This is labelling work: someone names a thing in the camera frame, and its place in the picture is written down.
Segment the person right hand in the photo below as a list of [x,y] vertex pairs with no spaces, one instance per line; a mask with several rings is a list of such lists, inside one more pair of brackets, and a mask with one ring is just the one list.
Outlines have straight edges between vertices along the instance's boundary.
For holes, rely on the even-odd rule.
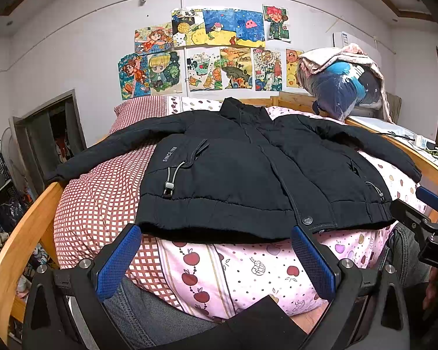
[[430,269],[429,281],[425,291],[425,298],[423,300],[424,311],[436,300],[438,289],[438,269],[432,267]]

